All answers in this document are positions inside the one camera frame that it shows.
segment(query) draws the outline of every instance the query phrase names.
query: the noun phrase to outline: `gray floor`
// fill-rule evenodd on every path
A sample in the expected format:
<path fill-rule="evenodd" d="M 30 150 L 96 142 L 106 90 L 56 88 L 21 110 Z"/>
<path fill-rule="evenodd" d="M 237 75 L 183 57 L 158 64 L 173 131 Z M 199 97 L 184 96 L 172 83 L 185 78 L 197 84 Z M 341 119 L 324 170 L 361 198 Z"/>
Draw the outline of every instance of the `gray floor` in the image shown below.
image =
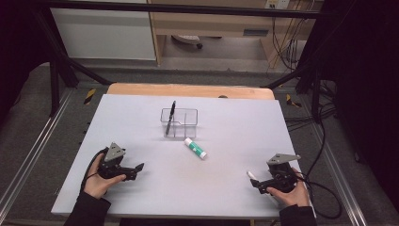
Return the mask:
<path fill-rule="evenodd" d="M 159 67 L 147 64 L 146 66 L 130 65 L 123 69 L 112 69 L 112 65 L 110 65 L 107 69 L 97 67 L 93 71 L 118 82 L 249 87 L 268 84 L 285 71 L 282 68 L 279 72 L 276 70 L 277 73 L 264 73 L 270 69 L 267 69 L 265 56 L 259 51 L 260 44 L 256 40 L 204 38 L 203 43 L 203 49 L 197 50 L 195 46 L 175 43 L 168 39 L 165 61 Z M 187 62 L 197 62 L 197 65 L 194 67 L 193 64 Z M 101 94 L 106 92 L 106 87 L 98 86 L 82 74 L 79 77 L 83 81 L 81 86 L 73 90 L 71 101 L 45 145 L 35 168 L 9 210 L 7 220 L 65 220 L 64 217 L 54 216 L 50 213 L 56 199 L 56 191 L 62 186 L 74 156 L 79 150 L 79 142 L 84 139 L 84 131 L 89 127 L 88 122 L 91 121 L 101 100 Z M 304 107 L 285 104 L 287 93 L 292 95 L 295 102 L 308 99 L 308 95 L 295 95 L 294 90 L 290 89 L 294 85 L 295 80 L 290 81 L 283 88 L 276 89 L 276 98 L 280 100 L 285 117 L 307 116 Z M 90 105 L 83 105 L 91 87 L 96 87 L 97 91 Z M 2 194 L 6 192 L 9 183 L 48 120 L 50 97 L 48 68 L 39 67 L 31 73 L 21 93 L 20 102 L 10 110 L 8 119 L 0 129 L 0 160 L 3 166 L 7 166 L 0 171 L 2 178 L 0 192 Z M 331 117 L 326 119 L 324 124 L 327 141 L 343 169 L 344 176 L 347 178 L 368 224 L 399 225 L 397 212 L 378 186 L 368 166 L 354 161 L 352 148 L 339 119 Z M 291 132 L 290 136 L 295 151 L 303 156 L 299 164 L 304 171 L 307 171 L 320 147 L 314 130 L 311 126 L 305 126 Z M 316 165 L 311 179 L 336 190 L 323 156 Z M 315 191 L 314 205 L 321 212 L 329 215 L 334 214 L 337 209 L 334 199 L 321 190 Z M 118 220 L 111 218 L 108 221 L 117 222 Z M 318 217 L 317 221 L 319 224 L 351 225 L 345 210 L 338 219 L 329 220 Z M 268 225 L 268 223 L 257 221 L 257 225 Z"/>

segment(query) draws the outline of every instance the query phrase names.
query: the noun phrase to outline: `white table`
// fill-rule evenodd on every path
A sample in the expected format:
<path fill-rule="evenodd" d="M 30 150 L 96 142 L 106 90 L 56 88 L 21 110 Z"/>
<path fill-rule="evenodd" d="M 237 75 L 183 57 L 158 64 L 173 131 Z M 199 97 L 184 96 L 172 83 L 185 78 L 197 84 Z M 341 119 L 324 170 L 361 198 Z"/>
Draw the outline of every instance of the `white table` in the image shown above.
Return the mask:
<path fill-rule="evenodd" d="M 200 160 L 183 139 L 163 137 L 162 108 L 196 108 Z M 111 142 L 126 149 L 121 165 L 144 162 L 135 181 L 104 196 L 109 215 L 124 218 L 277 218 L 279 209 L 246 175 L 271 179 L 266 161 L 295 154 L 278 101 L 106 94 L 61 188 L 52 213 L 68 215 L 89 161 Z M 299 169 L 296 161 L 290 163 Z"/>

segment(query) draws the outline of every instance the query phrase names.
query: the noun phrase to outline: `wall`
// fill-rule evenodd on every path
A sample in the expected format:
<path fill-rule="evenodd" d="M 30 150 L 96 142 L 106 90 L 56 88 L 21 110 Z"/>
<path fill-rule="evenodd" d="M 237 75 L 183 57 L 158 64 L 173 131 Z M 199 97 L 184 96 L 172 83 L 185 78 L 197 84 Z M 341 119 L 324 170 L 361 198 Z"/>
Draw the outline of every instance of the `wall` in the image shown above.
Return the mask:
<path fill-rule="evenodd" d="M 148 12 L 64 8 L 52 12 L 70 57 L 155 60 Z"/>

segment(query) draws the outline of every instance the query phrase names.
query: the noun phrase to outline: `human hand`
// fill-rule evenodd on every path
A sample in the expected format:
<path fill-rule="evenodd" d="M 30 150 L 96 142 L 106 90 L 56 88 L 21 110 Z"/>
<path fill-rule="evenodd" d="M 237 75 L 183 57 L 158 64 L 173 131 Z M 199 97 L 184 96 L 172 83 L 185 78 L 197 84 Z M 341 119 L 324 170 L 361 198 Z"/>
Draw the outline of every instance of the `human hand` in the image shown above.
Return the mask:
<path fill-rule="evenodd" d="M 100 153 L 88 170 L 88 175 L 86 175 L 88 178 L 86 180 L 84 189 L 84 191 L 88 193 L 88 195 L 96 198 L 97 200 L 99 200 L 103 196 L 103 194 L 105 194 L 109 187 L 123 181 L 126 178 L 126 175 L 124 174 L 110 179 L 104 179 L 103 177 L 101 177 L 97 173 L 97 170 L 99 168 L 103 155 L 103 153 Z"/>
<path fill-rule="evenodd" d="M 297 176 L 302 177 L 300 173 L 293 168 L 293 171 L 296 173 Z M 306 189 L 303 181 L 297 180 L 295 188 L 289 192 L 289 193 L 284 193 L 281 192 L 274 187 L 268 187 L 267 192 L 270 194 L 274 195 L 278 199 L 280 199 L 284 204 L 287 206 L 295 205 L 297 204 L 298 206 L 309 206 L 309 196 L 308 196 L 308 190 Z"/>

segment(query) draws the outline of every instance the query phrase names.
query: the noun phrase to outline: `black pen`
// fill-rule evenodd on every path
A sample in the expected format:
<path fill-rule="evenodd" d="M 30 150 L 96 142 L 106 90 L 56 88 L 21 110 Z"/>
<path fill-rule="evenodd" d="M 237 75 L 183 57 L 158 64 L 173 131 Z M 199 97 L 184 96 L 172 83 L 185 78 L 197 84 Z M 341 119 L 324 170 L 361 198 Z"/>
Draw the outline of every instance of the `black pen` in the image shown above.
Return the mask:
<path fill-rule="evenodd" d="M 168 121 L 168 126 L 167 126 L 167 131 L 166 131 L 167 135 L 169 134 L 170 123 L 171 123 L 172 118 L 173 118 L 175 106 L 176 106 L 176 101 L 173 102 L 172 108 L 170 109 L 169 121 Z"/>

